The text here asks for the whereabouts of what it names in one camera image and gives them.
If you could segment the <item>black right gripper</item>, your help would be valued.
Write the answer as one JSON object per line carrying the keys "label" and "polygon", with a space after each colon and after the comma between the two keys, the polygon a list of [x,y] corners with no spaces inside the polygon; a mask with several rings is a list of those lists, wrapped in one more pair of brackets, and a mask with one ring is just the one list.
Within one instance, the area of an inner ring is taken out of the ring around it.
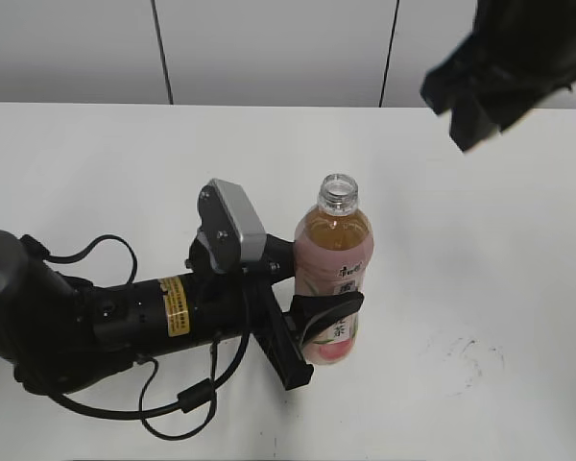
{"label": "black right gripper", "polygon": [[451,114],[449,136],[464,153],[505,132],[552,93],[576,83],[576,64],[563,70],[529,72],[492,54],[468,35],[420,87],[437,115]]}

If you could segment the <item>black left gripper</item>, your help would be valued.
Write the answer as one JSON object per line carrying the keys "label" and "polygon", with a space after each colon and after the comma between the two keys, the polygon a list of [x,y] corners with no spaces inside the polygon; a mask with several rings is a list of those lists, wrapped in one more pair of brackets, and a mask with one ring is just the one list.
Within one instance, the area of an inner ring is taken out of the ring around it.
{"label": "black left gripper", "polygon": [[297,346],[311,343],[335,323],[357,313],[365,299],[358,291],[341,295],[308,297],[295,295],[287,321],[276,300],[273,285],[295,276],[294,243],[271,234],[263,255],[219,274],[212,269],[211,255],[200,240],[189,249],[185,276],[192,343],[246,334],[254,337],[286,390],[309,383],[314,367]]}

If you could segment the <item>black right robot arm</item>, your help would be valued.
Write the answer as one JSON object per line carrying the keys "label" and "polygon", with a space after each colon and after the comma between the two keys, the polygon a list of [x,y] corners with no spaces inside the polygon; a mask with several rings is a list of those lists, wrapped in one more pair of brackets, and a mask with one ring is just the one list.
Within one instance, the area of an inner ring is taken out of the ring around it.
{"label": "black right robot arm", "polygon": [[467,152],[576,84],[576,1],[480,1],[471,32],[427,72],[420,96],[451,114]]}

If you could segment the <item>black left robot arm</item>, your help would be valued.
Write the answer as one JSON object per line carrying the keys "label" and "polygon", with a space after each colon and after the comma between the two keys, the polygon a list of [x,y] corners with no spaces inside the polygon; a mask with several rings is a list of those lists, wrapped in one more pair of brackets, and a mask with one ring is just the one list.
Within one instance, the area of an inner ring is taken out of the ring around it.
{"label": "black left robot arm", "polygon": [[147,356],[250,334],[287,390],[308,384],[314,368],[302,348],[364,298],[297,295],[288,311],[273,287],[294,275],[292,246],[270,237],[262,259],[225,274],[213,271],[205,247],[190,249],[192,270],[164,279],[99,287],[51,267],[31,236],[0,230],[0,298],[5,319],[34,367],[70,394],[128,370]]}

